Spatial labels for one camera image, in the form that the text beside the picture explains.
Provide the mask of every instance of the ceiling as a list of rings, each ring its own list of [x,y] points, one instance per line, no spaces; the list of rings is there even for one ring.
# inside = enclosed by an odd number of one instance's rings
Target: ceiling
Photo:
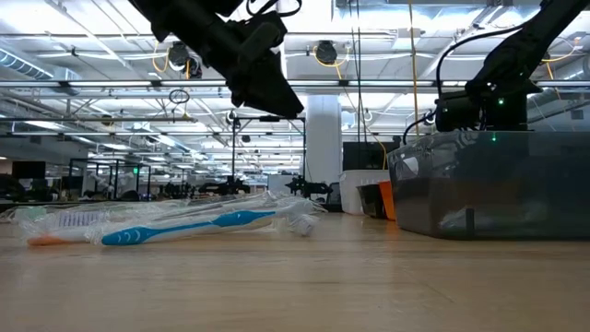
[[[67,68],[75,73],[73,77],[83,80],[184,79],[182,74],[170,66],[164,71],[159,70],[166,67],[167,50],[175,38],[170,36],[165,42],[157,44],[151,35],[149,23],[128,1],[63,1],[66,14],[49,2],[51,0],[3,1],[0,11],[0,50],[17,54],[19,58],[48,73],[63,73],[63,68]],[[417,52],[417,79],[434,80],[433,65],[436,65],[440,53],[455,41],[517,25],[537,12],[535,3],[538,1],[514,2],[522,6],[486,7],[486,1],[415,2],[413,32]],[[281,11],[291,10],[295,5],[295,1],[281,0],[278,8]],[[303,79],[338,80],[335,68],[318,64],[313,56],[314,46],[321,40],[329,40],[339,53],[338,61],[342,61],[342,77],[357,79],[350,50],[353,39],[350,32],[352,27],[359,27],[360,79],[407,81],[396,89],[362,90],[364,107],[370,111],[366,116],[367,126],[374,133],[381,133],[382,140],[390,140],[393,134],[403,133],[408,122],[412,122],[415,109],[419,113],[432,109],[436,95],[434,89],[419,87],[415,104],[411,88],[414,67],[410,56],[412,38],[407,5],[403,1],[361,0],[359,9],[360,14],[357,17],[356,10],[350,15],[346,1],[303,1],[300,13],[285,18],[289,34],[280,47],[284,61],[283,72],[293,82]],[[590,30],[587,16],[588,12],[583,12],[549,49],[552,58],[564,57],[551,64],[552,74],[556,79],[584,78],[573,75],[572,71],[575,74],[581,70],[582,66],[578,63],[584,60],[590,46],[590,38],[586,33]],[[243,6],[231,17],[236,20],[246,18],[248,15]],[[480,23],[480,30],[471,28],[474,21]],[[485,56],[504,37],[474,41],[461,47],[445,61],[442,79],[449,82],[450,86],[453,82],[464,82],[472,78],[482,67]],[[0,67],[0,78],[31,79],[5,67]],[[547,68],[540,66],[533,78],[549,79]],[[222,77],[215,70],[204,68],[203,79],[215,80]],[[99,154],[143,153],[141,158],[144,161],[153,161],[155,166],[162,162],[158,163],[148,157],[156,157],[157,160],[164,158],[166,162],[179,166],[197,162],[195,167],[200,171],[226,172],[228,162],[231,161],[231,136],[211,134],[230,131],[225,119],[235,107],[231,104],[227,89],[222,88],[220,83],[186,88],[191,99],[176,108],[169,103],[168,95],[171,90],[172,88],[87,87],[79,88],[78,94],[71,96],[53,89],[3,89],[0,93],[5,97],[4,104],[0,103],[0,114],[5,117],[39,117],[45,120],[67,114],[84,119],[101,118],[107,114],[113,118],[134,118],[132,122],[114,122],[112,125],[78,122],[52,123],[53,126],[43,127],[39,124],[21,123],[17,124],[16,129],[10,130],[129,133],[127,136],[79,135],[75,140],[88,145]],[[339,98],[345,114],[343,124],[348,124],[343,127],[344,140],[357,139],[353,135],[357,132],[357,124],[350,114],[355,112],[359,97],[356,89],[353,90],[348,91],[348,97],[341,89],[297,89],[304,105],[310,94],[333,94]],[[566,120],[569,116],[564,115],[572,107],[572,101],[574,106],[585,107],[580,101],[583,95],[579,92],[564,90],[558,98],[551,99],[549,96],[547,102],[537,104],[538,107],[531,105],[531,119],[540,114],[552,114],[536,119],[535,128],[572,130],[577,126],[579,130],[584,130],[584,121],[575,120],[572,125],[573,120],[568,123]],[[239,116],[265,115],[246,107],[235,112]],[[184,114],[190,118],[188,121],[183,119]],[[149,122],[150,119],[165,117],[168,117],[168,121]],[[137,129],[143,134],[131,135]],[[301,129],[301,122],[252,121],[243,129],[242,135],[267,132],[289,132],[289,135],[250,135],[249,142],[242,141],[239,136],[238,148],[241,155],[238,156],[237,168],[240,171],[267,172],[298,170],[303,144],[298,132]],[[152,138],[156,139],[147,138],[146,132],[153,132]],[[176,135],[156,135],[161,132]]]

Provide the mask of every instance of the white column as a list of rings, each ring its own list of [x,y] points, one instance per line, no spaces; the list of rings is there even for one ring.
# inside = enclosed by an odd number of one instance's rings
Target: white column
[[[308,96],[306,112],[308,182],[330,185],[342,172],[342,108],[338,96]]]

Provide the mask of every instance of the wooden table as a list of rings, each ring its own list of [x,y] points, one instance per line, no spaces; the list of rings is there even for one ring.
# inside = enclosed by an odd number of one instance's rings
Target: wooden table
[[[590,244],[450,242],[325,215],[135,247],[26,248],[0,225],[0,330],[587,331]]]

